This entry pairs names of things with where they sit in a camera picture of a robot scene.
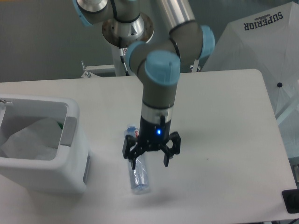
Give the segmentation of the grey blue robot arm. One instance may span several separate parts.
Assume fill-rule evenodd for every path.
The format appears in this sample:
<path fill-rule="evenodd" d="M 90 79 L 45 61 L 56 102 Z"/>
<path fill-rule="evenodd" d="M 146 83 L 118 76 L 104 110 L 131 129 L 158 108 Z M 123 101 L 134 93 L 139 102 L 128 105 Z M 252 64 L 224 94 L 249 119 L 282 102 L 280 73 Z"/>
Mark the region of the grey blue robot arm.
<path fill-rule="evenodd" d="M 147 44 L 145 21 L 137 0 L 75 0 L 74 8 L 86 26 L 109 22 L 112 44 L 126 48 L 123 63 L 143 84 L 138 137 L 125 137 L 123 157 L 132 167 L 145 152 L 163 151 L 164 164 L 180 153 L 181 138 L 170 132 L 176 89 L 183 64 L 209 56 L 215 38 L 208 26 L 199 26 L 186 0 L 160 0 L 158 6 L 169 27 L 169 38 Z"/>

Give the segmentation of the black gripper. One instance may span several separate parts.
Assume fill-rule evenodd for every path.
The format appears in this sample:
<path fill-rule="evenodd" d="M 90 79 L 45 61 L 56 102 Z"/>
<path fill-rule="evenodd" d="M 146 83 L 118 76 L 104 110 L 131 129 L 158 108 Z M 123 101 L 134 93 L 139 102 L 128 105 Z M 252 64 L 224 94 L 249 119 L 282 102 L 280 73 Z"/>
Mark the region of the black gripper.
<path fill-rule="evenodd" d="M 132 169 L 136 167 L 136 159 L 145 152 L 162 150 L 165 167 L 168 167 L 175 154 L 180 154 L 181 137 L 178 132 L 170 134 L 170 126 L 171 120 L 162 126 L 148 122 L 141 116 L 138 138 L 126 135 L 122 149 L 123 158 L 131 163 Z"/>

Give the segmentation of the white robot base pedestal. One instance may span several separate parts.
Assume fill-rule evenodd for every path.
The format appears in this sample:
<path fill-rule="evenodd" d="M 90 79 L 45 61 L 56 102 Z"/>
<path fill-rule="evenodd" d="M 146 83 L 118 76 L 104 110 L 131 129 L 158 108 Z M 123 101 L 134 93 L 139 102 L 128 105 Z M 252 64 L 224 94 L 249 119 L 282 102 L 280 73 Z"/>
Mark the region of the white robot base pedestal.
<path fill-rule="evenodd" d="M 131 71 L 131 69 L 125 61 L 127 49 L 128 48 L 118 48 L 116 46 L 111 47 L 113 63 L 115 67 L 115 75 L 117 77 L 135 76 L 135 73 Z"/>

